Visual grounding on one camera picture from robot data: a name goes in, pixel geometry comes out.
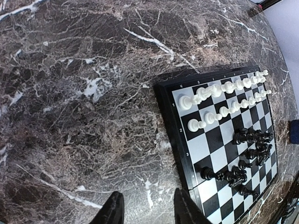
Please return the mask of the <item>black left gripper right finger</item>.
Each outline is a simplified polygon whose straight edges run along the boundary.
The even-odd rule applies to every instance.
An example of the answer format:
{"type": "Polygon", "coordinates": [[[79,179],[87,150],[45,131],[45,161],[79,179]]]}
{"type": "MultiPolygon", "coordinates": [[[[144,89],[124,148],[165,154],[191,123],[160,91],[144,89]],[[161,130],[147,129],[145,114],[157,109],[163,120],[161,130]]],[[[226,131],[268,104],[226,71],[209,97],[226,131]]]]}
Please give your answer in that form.
{"type": "Polygon", "coordinates": [[[174,193],[175,224],[212,224],[183,189],[174,193]]]}

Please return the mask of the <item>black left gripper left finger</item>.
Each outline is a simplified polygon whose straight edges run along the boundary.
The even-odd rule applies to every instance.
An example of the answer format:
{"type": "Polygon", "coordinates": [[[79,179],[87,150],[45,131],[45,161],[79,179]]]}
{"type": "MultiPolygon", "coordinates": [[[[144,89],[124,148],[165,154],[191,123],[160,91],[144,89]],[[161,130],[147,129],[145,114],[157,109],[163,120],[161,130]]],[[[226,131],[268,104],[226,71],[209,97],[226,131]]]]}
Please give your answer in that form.
{"type": "Polygon", "coordinates": [[[114,191],[106,200],[102,208],[90,224],[123,224],[124,223],[124,197],[114,191]]]}

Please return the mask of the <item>black rook piece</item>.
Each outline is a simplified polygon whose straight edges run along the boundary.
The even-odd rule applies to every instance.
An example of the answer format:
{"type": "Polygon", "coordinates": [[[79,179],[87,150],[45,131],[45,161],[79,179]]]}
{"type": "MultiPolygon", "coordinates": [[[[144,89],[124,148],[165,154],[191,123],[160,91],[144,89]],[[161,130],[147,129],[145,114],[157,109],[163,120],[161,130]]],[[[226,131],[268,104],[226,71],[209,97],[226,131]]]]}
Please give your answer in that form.
{"type": "Polygon", "coordinates": [[[217,177],[217,175],[209,167],[203,167],[201,172],[200,172],[200,176],[204,180],[211,180],[211,179],[217,177]]]}

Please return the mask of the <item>black pawn piece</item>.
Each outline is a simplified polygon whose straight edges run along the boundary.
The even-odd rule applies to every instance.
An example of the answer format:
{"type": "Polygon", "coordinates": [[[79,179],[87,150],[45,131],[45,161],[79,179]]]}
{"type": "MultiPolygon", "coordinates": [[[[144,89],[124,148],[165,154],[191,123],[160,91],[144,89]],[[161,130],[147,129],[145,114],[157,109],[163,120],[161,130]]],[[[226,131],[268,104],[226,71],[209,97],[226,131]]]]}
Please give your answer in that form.
{"type": "Polygon", "coordinates": [[[250,190],[248,189],[245,185],[240,185],[240,187],[238,188],[238,192],[241,196],[256,196],[258,195],[258,193],[254,190],[250,190]]]}

